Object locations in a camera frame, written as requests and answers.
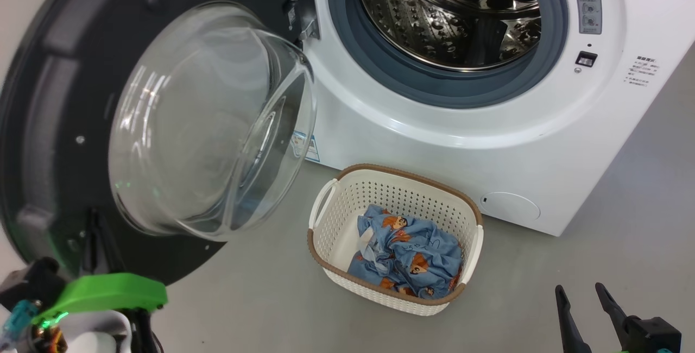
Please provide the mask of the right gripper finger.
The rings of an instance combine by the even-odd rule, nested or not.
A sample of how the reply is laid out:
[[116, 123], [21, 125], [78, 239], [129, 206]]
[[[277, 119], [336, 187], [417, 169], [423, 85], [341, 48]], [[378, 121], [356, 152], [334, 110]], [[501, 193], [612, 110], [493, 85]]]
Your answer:
[[563, 352], [592, 352], [590, 346], [583, 341], [580, 331], [571, 316], [571, 304], [563, 286], [557, 285], [555, 287], [554, 296], [558, 308], [559, 331], [561, 342], [563, 343]]
[[621, 351], [644, 352], [641, 342], [643, 333], [640, 331], [641, 318], [626, 315], [602, 283], [596, 283], [595, 289], [603, 311], [610, 316], [615, 334], [621, 344]]

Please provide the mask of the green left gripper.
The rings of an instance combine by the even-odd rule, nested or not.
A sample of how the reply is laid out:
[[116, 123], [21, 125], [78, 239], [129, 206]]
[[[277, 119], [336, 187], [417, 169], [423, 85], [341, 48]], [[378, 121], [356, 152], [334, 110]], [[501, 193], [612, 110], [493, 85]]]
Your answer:
[[32, 323], [59, 323], [67, 315], [85, 312], [141, 308], [151, 313], [166, 304], [163, 283], [126, 272], [106, 217], [91, 209], [87, 221], [87, 276], [68, 283], [57, 301], [40, 311]]

